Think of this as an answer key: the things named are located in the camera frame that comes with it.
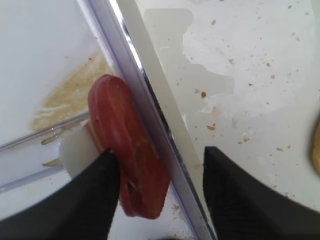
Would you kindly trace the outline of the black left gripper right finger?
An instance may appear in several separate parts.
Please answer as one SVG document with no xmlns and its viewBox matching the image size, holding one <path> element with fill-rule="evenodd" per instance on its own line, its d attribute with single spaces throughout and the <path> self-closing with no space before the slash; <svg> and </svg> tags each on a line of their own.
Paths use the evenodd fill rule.
<svg viewBox="0 0 320 240">
<path fill-rule="evenodd" d="M 219 240 L 318 240 L 320 214 L 275 192 L 215 146 L 206 146 L 202 188 Z"/>
</svg>

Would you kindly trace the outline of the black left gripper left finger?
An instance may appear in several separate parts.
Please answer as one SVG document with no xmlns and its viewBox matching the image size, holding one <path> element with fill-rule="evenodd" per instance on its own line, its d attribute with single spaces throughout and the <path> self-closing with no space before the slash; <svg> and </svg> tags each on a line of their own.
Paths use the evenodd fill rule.
<svg viewBox="0 0 320 240">
<path fill-rule="evenodd" d="M 120 166 L 104 151 L 41 202 L 0 222 L 2 240 L 106 240 L 120 193 Z"/>
</svg>

